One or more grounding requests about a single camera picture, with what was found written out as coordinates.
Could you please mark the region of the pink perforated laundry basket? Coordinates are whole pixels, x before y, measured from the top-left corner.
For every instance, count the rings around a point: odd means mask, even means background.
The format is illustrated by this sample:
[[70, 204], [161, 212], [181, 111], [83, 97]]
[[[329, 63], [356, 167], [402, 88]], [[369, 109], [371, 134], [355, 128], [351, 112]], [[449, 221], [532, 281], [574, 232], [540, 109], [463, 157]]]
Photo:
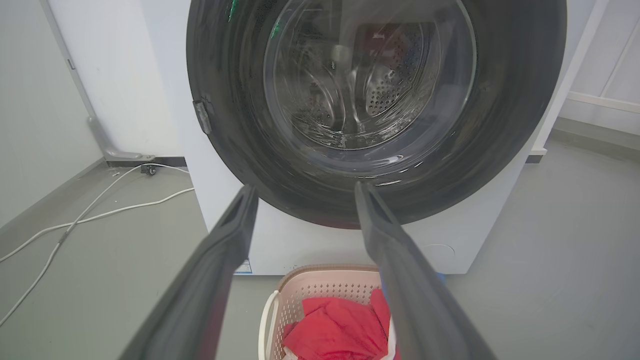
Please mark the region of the pink perforated laundry basket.
[[304, 317], [302, 301], [338, 297], [367, 305], [374, 289], [383, 291], [378, 269], [366, 265], [310, 265], [284, 276], [263, 308], [258, 332], [258, 360], [281, 360], [285, 326]]

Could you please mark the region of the red cloth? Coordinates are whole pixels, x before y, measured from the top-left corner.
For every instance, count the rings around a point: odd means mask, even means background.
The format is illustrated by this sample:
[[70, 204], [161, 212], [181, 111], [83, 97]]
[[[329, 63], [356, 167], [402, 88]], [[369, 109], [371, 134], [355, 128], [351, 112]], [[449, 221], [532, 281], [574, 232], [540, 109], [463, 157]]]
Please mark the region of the red cloth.
[[369, 303], [338, 297], [302, 301], [304, 316], [285, 326], [282, 350], [301, 360], [379, 360], [387, 354], [391, 312], [381, 289]]

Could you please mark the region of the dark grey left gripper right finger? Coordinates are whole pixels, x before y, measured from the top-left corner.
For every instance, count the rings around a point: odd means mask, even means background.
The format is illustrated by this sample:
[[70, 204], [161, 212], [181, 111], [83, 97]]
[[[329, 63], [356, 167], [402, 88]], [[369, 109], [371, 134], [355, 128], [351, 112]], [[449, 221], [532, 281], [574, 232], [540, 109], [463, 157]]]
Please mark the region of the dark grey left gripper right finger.
[[374, 187], [357, 182], [354, 195], [402, 360], [498, 360]]

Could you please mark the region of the round dark washing machine door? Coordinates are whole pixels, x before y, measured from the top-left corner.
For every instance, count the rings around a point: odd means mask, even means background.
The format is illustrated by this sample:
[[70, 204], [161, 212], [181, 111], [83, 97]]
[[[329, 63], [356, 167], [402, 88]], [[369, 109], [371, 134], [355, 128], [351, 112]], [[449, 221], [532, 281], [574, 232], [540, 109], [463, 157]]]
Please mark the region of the round dark washing machine door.
[[272, 207], [357, 229], [368, 183], [409, 224], [523, 148], [567, 22], [566, 0], [191, 0], [190, 92], [222, 162]]

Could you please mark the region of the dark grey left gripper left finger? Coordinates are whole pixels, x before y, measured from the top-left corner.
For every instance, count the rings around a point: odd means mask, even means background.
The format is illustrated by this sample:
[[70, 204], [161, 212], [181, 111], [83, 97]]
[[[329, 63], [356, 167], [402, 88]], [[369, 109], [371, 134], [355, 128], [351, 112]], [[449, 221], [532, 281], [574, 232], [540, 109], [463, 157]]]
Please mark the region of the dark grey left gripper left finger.
[[231, 283], [249, 257], [258, 206], [256, 187], [243, 186], [119, 360], [215, 360]]

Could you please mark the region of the white washing machine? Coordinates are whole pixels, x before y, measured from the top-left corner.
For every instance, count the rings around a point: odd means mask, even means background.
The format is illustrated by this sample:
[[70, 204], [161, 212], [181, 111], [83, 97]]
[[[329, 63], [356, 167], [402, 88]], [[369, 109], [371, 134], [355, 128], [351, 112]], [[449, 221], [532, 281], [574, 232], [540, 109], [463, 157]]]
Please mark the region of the white washing machine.
[[[206, 133], [208, 120], [194, 107], [187, 63], [186, 26], [192, 0], [140, 0], [142, 14], [166, 94], [167, 109], [190, 172], [205, 224], [212, 228], [242, 183], [228, 169]], [[566, 0], [566, 43], [557, 83], [547, 108], [521, 150], [478, 192], [419, 221], [402, 224], [436, 271], [465, 274], [494, 227], [532, 151], [544, 122], [560, 105], [560, 88], [579, 39], [598, 0]], [[253, 241], [243, 272], [285, 275], [317, 264], [370, 264], [359, 228], [336, 228], [295, 218], [259, 204]]]

